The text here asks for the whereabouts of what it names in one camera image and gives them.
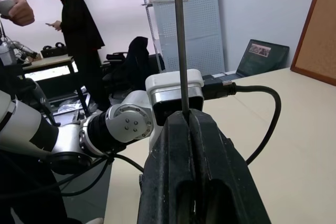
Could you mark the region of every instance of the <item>laptop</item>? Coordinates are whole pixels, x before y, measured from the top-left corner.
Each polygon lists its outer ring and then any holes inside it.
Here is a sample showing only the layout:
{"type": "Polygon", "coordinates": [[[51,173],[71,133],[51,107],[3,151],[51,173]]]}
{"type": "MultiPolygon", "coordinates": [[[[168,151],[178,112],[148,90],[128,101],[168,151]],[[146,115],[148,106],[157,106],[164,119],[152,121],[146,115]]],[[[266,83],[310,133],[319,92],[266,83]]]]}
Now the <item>laptop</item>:
{"type": "Polygon", "coordinates": [[[250,40],[236,73],[219,77],[232,81],[285,67],[289,47],[259,40],[250,40]]]}

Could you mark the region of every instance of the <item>floor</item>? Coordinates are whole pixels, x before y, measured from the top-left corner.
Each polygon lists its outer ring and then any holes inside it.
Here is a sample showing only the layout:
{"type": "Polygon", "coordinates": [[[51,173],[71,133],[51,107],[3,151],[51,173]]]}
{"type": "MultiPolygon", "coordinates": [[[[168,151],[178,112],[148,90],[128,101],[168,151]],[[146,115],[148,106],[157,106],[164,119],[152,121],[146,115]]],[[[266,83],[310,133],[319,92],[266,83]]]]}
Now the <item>floor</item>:
{"type": "MultiPolygon", "coordinates": [[[[111,104],[119,104],[122,102],[125,96],[125,92],[120,92],[114,95],[114,98],[110,98],[111,104]]],[[[60,122],[62,125],[71,123],[74,119],[74,112],[68,113],[64,115],[57,116],[55,118],[56,122],[60,122]]],[[[82,176],[74,179],[64,190],[65,193],[70,193],[73,191],[79,191],[89,184],[98,176],[103,164],[95,167],[94,169],[88,171],[82,176]]],[[[104,217],[106,210],[106,202],[108,189],[110,184],[111,177],[111,165],[106,170],[103,177],[99,180],[99,182],[89,190],[88,192],[76,196],[64,198],[64,204],[67,209],[68,217],[78,219],[83,223],[86,223],[92,219],[104,217]]],[[[55,174],[55,177],[58,181],[64,179],[67,176],[62,176],[55,174]]],[[[16,224],[23,224],[13,213],[16,224]]]]}

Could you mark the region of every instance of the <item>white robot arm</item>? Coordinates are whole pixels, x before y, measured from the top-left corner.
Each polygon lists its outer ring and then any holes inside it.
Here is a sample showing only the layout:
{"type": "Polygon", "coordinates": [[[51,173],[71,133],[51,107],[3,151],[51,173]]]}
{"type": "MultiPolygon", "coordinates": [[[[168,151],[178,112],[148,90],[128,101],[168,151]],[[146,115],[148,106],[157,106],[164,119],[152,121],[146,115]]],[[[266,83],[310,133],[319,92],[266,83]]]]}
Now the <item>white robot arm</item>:
{"type": "MultiPolygon", "coordinates": [[[[191,108],[202,110],[201,73],[189,70],[188,79],[191,108]]],[[[153,146],[166,118],[181,110],[179,72],[153,75],[146,87],[147,92],[134,91],[105,113],[62,127],[0,91],[0,150],[39,157],[57,173],[74,174],[95,157],[122,151],[134,141],[151,136],[153,146]]]]}

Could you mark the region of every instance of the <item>person's arm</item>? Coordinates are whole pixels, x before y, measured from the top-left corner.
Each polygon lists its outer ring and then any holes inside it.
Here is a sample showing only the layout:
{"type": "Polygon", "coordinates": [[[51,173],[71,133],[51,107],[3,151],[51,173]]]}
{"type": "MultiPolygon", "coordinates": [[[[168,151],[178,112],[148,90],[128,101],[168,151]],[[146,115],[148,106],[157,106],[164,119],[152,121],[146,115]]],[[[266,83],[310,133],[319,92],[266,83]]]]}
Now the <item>person's arm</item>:
{"type": "Polygon", "coordinates": [[[16,5],[9,11],[9,17],[2,17],[11,20],[19,26],[26,26],[35,21],[34,12],[28,5],[27,0],[14,0],[16,5]]]}
{"type": "Polygon", "coordinates": [[[66,18],[60,28],[63,32],[80,30],[85,27],[85,5],[83,0],[70,0],[66,8],[66,18]]]}

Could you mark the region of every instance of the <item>desk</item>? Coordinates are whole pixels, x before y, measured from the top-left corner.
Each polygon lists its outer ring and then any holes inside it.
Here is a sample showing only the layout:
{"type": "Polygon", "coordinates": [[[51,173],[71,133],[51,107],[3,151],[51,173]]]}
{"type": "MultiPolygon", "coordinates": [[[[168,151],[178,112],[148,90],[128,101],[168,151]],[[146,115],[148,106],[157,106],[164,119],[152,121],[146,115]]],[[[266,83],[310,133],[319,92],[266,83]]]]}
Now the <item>desk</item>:
{"type": "Polygon", "coordinates": [[[78,80],[76,79],[75,76],[75,71],[72,66],[73,59],[67,55],[62,55],[62,56],[55,56],[55,57],[50,57],[50,58],[44,58],[42,60],[38,61],[33,61],[30,66],[24,67],[23,68],[23,73],[33,73],[33,72],[38,72],[38,71],[43,71],[47,69],[52,69],[52,68],[58,68],[58,67],[63,67],[67,66],[70,71],[70,75],[73,79],[73,82],[75,84],[79,100],[82,104],[83,110],[85,112],[86,116],[90,115],[90,112],[88,110],[88,107],[85,103],[85,98],[83,95],[82,90],[80,89],[80,85],[78,83],[78,80]]]}
{"type": "MultiPolygon", "coordinates": [[[[265,85],[282,99],[282,112],[268,145],[249,166],[273,224],[334,223],[336,219],[336,88],[282,69],[236,80],[265,85]]],[[[274,112],[272,97],[239,93],[206,101],[221,131],[247,158],[263,139],[274,112]]],[[[144,165],[148,140],[123,154],[144,165]]],[[[111,174],[104,224],[136,223],[139,172],[116,160],[111,174]]]]}

